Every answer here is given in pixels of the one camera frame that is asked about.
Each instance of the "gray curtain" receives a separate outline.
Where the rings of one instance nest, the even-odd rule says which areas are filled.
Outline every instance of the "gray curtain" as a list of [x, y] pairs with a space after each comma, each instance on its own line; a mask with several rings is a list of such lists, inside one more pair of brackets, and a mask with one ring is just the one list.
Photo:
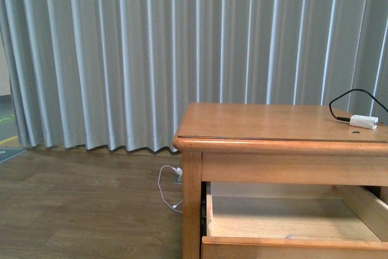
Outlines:
[[388, 0], [0, 0], [0, 25], [24, 145], [172, 148], [192, 101], [388, 103]]

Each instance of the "drawer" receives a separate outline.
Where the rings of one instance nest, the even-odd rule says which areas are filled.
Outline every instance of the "drawer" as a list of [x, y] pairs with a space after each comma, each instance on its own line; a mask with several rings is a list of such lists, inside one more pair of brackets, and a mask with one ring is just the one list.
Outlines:
[[358, 186], [207, 183], [201, 257], [387, 259], [388, 206]]

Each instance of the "floor mat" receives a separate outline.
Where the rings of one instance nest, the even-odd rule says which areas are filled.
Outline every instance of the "floor mat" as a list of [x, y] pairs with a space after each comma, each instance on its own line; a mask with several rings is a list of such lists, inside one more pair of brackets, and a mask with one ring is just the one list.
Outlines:
[[0, 148], [0, 163], [3, 163], [21, 153], [24, 153], [27, 149], [20, 148]]
[[9, 123], [10, 121], [14, 121], [15, 116], [14, 115], [3, 115], [0, 116], [0, 124]]

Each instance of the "black cable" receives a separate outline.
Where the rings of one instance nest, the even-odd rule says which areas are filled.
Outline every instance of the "black cable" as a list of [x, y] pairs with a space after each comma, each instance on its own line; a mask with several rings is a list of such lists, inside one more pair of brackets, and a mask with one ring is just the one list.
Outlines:
[[330, 112], [332, 113], [332, 116], [337, 119], [338, 121], [350, 121], [350, 118], [344, 118], [342, 116], [335, 116], [335, 114], [333, 113], [333, 110], [332, 110], [332, 103], [336, 100], [339, 100], [340, 98], [344, 97], [345, 95], [347, 95], [348, 93], [352, 92], [352, 91], [361, 91], [361, 92], [365, 92], [366, 94], [368, 94], [374, 101], [376, 101], [383, 109], [386, 110], [386, 112], [388, 113], [388, 109], [383, 106], [383, 104], [381, 102], [379, 102], [377, 100], [377, 98], [375, 98], [372, 94], [370, 94], [368, 91], [364, 90], [364, 89], [359, 89], [359, 88], [354, 88], [354, 89], [351, 89], [347, 92], [345, 92], [344, 94], [340, 95], [339, 97], [337, 98], [334, 98], [333, 100], [331, 100], [331, 102], [329, 103], [329, 109], [330, 109]]

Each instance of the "wooden floor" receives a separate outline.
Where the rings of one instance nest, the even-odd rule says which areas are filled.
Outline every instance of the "wooden floor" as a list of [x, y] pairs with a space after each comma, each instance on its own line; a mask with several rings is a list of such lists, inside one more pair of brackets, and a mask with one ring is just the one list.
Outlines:
[[[181, 158], [29, 150], [0, 164], [0, 258], [181, 258], [164, 164]], [[177, 203], [173, 177], [162, 188]]]

